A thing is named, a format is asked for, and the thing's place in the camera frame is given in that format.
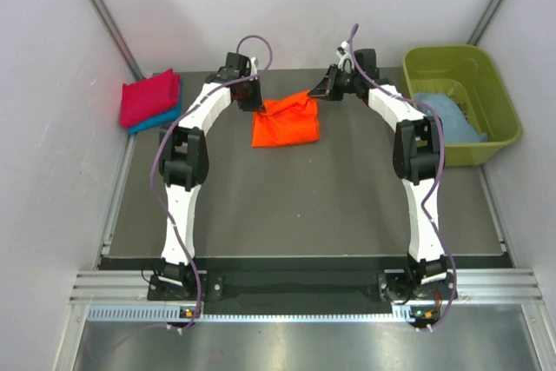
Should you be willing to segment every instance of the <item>floor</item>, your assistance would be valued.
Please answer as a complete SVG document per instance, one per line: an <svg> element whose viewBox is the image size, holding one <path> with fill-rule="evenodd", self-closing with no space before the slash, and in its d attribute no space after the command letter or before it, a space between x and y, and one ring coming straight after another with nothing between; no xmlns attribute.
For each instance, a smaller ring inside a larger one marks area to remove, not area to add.
<svg viewBox="0 0 556 371"><path fill-rule="evenodd" d="M324 70L271 70L263 98L313 88ZM186 73L184 109L208 73ZM383 69L403 88L400 69ZM234 103L208 133L210 171L195 214L197 256L404 255L407 198L392 168L393 133L354 96L319 102L321 140L253 149L252 116ZM165 217L149 189L159 129L136 136L112 257L160 256ZM157 177L160 195L162 181ZM458 255L499 255L477 169L447 169L440 228Z"/></svg>
<svg viewBox="0 0 556 371"><path fill-rule="evenodd" d="M520 307L455 307L432 335L405 323L201 323L164 327L88 322L75 371L384 369L540 371Z"/></svg>

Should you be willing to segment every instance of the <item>white wall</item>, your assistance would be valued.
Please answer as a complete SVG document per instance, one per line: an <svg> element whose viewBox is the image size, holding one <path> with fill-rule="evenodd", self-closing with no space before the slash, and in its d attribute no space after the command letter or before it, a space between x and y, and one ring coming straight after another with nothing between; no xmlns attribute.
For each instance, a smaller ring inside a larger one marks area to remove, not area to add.
<svg viewBox="0 0 556 371"><path fill-rule="evenodd" d="M44 370L91 261L131 80L88 0L0 0L0 366Z"/></svg>
<svg viewBox="0 0 556 371"><path fill-rule="evenodd" d="M410 48L464 43L489 0L105 0L146 74L214 70L243 36L275 49L275 69L326 68L355 22L355 44L399 66ZM266 50L255 51L264 63Z"/></svg>
<svg viewBox="0 0 556 371"><path fill-rule="evenodd" d="M533 267L556 322L556 3L506 0L480 47L492 56L523 124L523 137L489 162L518 261Z"/></svg>

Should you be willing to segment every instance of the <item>olive green basket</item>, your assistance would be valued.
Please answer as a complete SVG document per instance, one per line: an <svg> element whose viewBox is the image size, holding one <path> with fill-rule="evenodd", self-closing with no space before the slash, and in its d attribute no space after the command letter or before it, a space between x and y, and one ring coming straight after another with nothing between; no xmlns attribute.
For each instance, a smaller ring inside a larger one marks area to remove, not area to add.
<svg viewBox="0 0 556 371"><path fill-rule="evenodd" d="M481 165L521 135L520 121L487 53L472 45L414 48L403 59L407 89L446 95L488 142L447 143L448 167Z"/></svg>

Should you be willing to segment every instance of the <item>orange towel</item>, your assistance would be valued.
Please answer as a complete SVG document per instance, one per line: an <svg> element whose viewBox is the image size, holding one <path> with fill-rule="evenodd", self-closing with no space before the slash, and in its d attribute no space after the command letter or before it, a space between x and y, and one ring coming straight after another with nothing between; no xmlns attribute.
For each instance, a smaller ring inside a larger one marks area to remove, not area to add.
<svg viewBox="0 0 556 371"><path fill-rule="evenodd" d="M266 112L253 114L253 147L283 147L319 140L316 100L307 91L265 100Z"/></svg>

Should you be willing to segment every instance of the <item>blue cloth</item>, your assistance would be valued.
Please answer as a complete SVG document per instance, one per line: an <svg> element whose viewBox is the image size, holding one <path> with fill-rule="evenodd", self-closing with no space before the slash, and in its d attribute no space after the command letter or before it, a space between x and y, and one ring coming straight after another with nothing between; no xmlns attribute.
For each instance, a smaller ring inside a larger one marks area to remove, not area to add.
<svg viewBox="0 0 556 371"><path fill-rule="evenodd" d="M183 96L183 80L180 81L180 98L177 101L177 105L174 106L173 108L166 110L165 112L162 112L160 115L150 117L149 119L146 119L141 123L132 126L131 128L128 129L129 134L134 135L137 132L146 130L148 128L152 128L153 126L162 125L163 123L167 123L167 122L173 122L175 119L180 117L180 115L182 114L182 96Z"/></svg>
<svg viewBox="0 0 556 371"><path fill-rule="evenodd" d="M487 142L488 134L479 134L467 121L460 107L451 98L434 93L415 93L415 99L428 104L442 121L445 143ZM417 109L431 116L430 110L417 105Z"/></svg>

